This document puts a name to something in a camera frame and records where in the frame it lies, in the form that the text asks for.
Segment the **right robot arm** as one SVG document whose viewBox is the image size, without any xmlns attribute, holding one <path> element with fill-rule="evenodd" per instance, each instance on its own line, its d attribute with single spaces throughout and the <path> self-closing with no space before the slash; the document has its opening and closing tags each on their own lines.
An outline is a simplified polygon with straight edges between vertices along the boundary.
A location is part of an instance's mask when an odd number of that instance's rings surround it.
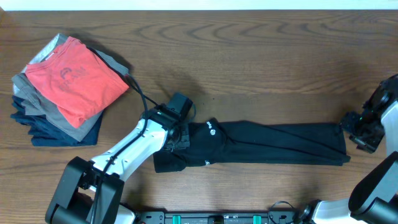
<svg viewBox="0 0 398 224">
<path fill-rule="evenodd" d="M 397 75 L 383 80 L 363 112 L 340 121 L 357 148 L 374 153 L 386 142 L 386 158 L 352 191 L 349 198 L 307 205 L 294 223 L 397 224 Z"/>
</svg>

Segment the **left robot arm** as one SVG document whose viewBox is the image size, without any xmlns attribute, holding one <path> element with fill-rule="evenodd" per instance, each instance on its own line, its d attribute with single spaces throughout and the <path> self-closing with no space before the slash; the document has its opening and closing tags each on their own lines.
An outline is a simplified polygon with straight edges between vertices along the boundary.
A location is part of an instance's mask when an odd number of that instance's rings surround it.
<svg viewBox="0 0 398 224">
<path fill-rule="evenodd" d="M 45 214 L 47 223 L 133 223 L 135 214 L 121 205 L 125 182 L 151 155 L 174 148 L 193 106 L 176 93 L 167 104 L 145 110 L 137 126 L 111 149 L 65 167 Z"/>
</svg>

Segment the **black t-shirt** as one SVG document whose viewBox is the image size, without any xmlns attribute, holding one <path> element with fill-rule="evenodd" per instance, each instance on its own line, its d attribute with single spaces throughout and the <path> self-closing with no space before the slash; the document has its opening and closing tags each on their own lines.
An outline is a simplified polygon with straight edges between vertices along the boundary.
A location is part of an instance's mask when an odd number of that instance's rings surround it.
<svg viewBox="0 0 398 224">
<path fill-rule="evenodd" d="M 263 125 L 250 121 L 188 125 L 190 145 L 155 152 L 157 173 L 215 163 L 342 166 L 350 161 L 344 134 L 336 123 Z"/>
</svg>

